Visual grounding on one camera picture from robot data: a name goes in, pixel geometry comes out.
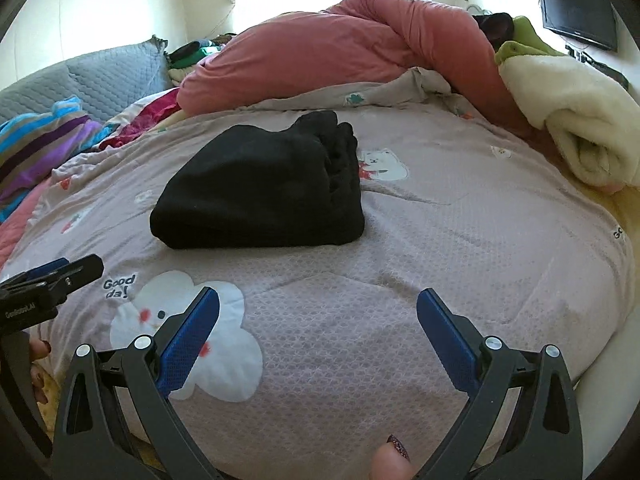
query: television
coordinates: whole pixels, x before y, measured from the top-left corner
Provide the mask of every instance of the television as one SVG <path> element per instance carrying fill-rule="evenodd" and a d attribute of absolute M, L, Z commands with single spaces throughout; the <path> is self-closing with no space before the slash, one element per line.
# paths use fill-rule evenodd
<path fill-rule="evenodd" d="M 618 32 L 609 0 L 540 0 L 543 25 L 562 36 L 604 50 L 618 50 Z"/>

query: green fabric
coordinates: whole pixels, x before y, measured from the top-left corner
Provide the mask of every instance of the green fabric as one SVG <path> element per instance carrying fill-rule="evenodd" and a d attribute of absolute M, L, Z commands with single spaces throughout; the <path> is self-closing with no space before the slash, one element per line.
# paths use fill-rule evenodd
<path fill-rule="evenodd" d="M 188 66 L 195 65 L 201 59 L 210 56 L 211 54 L 215 54 L 218 52 L 218 48 L 215 46 L 204 46 L 190 56 L 187 56 L 183 59 L 179 59 L 175 63 L 171 65 L 171 68 L 187 68 Z"/>
<path fill-rule="evenodd" d="M 513 41 L 506 41 L 500 47 L 495 55 L 496 64 L 501 65 L 514 56 L 565 56 L 540 39 L 526 16 L 514 18 L 513 28 Z"/>

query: green plush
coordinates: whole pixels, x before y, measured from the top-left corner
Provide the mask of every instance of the green plush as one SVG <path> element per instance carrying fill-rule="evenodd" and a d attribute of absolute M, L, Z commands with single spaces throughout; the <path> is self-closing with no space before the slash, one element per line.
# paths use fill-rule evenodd
<path fill-rule="evenodd" d="M 565 56 L 552 48 L 536 34 L 531 22 L 526 16 L 513 19 L 513 41 L 506 41 L 495 55 L 498 65 L 514 56 Z"/>

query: cartoon flower face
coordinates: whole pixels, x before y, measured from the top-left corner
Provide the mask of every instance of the cartoon flower face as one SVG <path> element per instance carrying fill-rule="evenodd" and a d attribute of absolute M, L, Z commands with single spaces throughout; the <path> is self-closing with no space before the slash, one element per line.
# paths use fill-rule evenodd
<path fill-rule="evenodd" d="M 360 152 L 360 178 L 392 182 L 408 177 L 409 171 L 391 150 Z"/>
<path fill-rule="evenodd" d="M 194 285 L 189 275 L 179 270 L 154 277 L 132 301 L 119 306 L 111 322 L 111 345 L 124 348 L 141 334 L 155 334 L 170 316 L 184 312 L 203 286 L 218 293 L 220 317 L 184 386 L 170 397 L 188 399 L 197 384 L 212 397 L 242 402 L 255 393 L 260 383 L 262 351 L 254 336 L 241 328 L 244 297 L 232 283 Z"/>

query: striped blanket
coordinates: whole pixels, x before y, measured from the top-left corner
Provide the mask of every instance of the striped blanket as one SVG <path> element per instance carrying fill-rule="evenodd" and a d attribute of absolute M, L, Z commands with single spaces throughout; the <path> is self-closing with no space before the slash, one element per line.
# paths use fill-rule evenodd
<path fill-rule="evenodd" d="M 108 133 L 82 110 L 75 96 L 58 101 L 45 114 L 22 114 L 0 125 L 0 221 L 51 170 Z"/>

